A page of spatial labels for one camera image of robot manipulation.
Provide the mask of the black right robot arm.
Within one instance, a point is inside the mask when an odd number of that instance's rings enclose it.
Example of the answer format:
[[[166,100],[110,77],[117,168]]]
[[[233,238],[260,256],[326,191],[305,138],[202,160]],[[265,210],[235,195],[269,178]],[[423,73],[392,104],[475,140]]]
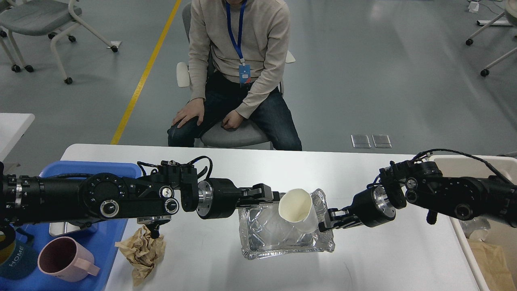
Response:
[[[516,227],[516,185],[488,161],[470,154],[493,172],[488,178],[445,177],[436,162],[425,161],[435,149],[423,151],[411,160],[394,161],[380,169],[375,180],[354,196],[350,206],[330,208],[318,224],[320,232],[356,226],[377,227],[393,221],[396,210],[408,203],[428,209],[427,223],[438,214],[471,220],[489,219]]]

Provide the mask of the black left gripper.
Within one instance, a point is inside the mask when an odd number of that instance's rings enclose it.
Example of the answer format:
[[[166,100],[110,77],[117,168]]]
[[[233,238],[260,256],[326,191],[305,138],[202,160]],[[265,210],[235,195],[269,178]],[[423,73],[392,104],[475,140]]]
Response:
[[[201,219],[225,219],[238,208],[261,203],[278,203],[285,193],[274,191],[263,183],[237,188],[225,178],[210,177],[198,184],[199,203],[196,213]]]

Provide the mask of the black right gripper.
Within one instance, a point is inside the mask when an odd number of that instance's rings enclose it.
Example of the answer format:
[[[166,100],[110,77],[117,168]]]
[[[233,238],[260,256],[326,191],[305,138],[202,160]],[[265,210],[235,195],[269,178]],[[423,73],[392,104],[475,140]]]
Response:
[[[351,210],[330,208],[324,214],[322,222],[318,223],[318,230],[346,229],[360,226],[360,222],[367,227],[377,227],[393,221],[396,209],[390,203],[383,187],[369,188],[354,196]]]

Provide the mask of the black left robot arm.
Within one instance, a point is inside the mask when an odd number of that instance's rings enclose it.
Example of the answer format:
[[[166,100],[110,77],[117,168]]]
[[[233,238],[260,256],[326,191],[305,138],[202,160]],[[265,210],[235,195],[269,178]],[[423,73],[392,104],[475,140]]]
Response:
[[[163,160],[137,162],[142,177],[112,173],[71,173],[53,177],[1,174],[1,249],[15,240],[15,227],[24,224],[69,222],[81,228],[109,219],[137,218],[160,236],[160,226],[179,209],[196,211],[201,219],[230,217],[235,209],[280,201],[283,193],[259,183],[238,188],[229,179],[211,177],[213,163],[201,173],[194,164]]]

